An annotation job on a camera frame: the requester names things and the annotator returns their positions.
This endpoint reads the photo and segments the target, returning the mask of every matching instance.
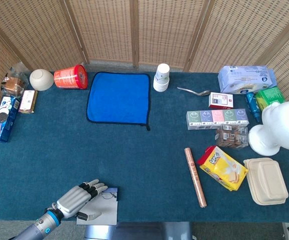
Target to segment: spoon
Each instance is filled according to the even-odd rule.
[[[183,91],[187,91],[189,93],[192,93],[192,94],[195,94],[195,95],[198,95],[198,96],[207,96],[210,94],[210,90],[206,90],[206,91],[202,91],[202,92],[195,92],[195,91],[192,91],[192,90],[189,90],[189,89],[185,89],[185,88],[182,88],[182,87],[176,87],[177,89],[180,89],[180,90],[183,90]]]

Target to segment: small red and white box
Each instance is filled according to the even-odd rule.
[[[234,96],[232,94],[211,92],[209,95],[209,108],[232,109],[234,108]]]

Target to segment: red canister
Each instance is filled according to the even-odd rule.
[[[55,71],[53,79],[55,85],[61,89],[86,89],[88,86],[87,72],[80,64]]]

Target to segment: teal tablecloth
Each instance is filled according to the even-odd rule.
[[[94,74],[88,73],[89,80]],[[154,73],[149,74],[152,86]],[[197,160],[215,144],[215,130],[187,130],[186,112],[208,109],[208,97],[177,86],[219,91],[215,73],[170,73],[167,91],[151,89],[151,131],[89,122],[90,89],[53,86],[39,92],[35,113],[18,114],[9,142],[0,143],[0,219],[34,220],[73,186],[99,178],[119,187],[120,222],[289,222],[289,198],[285,204],[260,206],[247,179],[230,192],[198,168],[208,204],[199,207],[184,148],[190,147]],[[234,107],[247,108],[243,95],[234,96]],[[248,117],[251,127],[255,121]],[[261,157],[250,147],[223,150],[240,163]],[[289,193],[289,150],[272,158]]]

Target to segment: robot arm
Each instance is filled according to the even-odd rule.
[[[99,180],[95,179],[90,182],[83,182],[79,186],[74,186],[59,198],[56,203],[52,203],[51,207],[47,208],[45,214],[38,218],[35,223],[11,239],[44,239],[60,225],[63,218],[68,219],[75,216],[85,204],[108,188],[103,183],[98,182]]]

